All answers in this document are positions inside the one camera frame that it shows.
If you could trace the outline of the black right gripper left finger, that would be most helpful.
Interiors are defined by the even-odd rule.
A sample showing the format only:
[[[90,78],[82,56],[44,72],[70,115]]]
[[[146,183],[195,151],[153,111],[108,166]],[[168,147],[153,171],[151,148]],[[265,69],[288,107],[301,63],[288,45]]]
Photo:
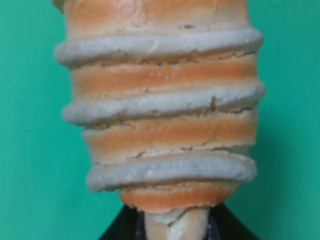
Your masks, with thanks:
[[[145,213],[124,205],[99,240],[146,240]]]

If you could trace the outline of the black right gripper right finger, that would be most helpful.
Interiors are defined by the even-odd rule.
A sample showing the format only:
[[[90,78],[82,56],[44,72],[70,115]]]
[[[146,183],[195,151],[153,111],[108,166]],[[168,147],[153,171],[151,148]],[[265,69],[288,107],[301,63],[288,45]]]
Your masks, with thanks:
[[[211,207],[204,240],[259,240],[224,203]]]

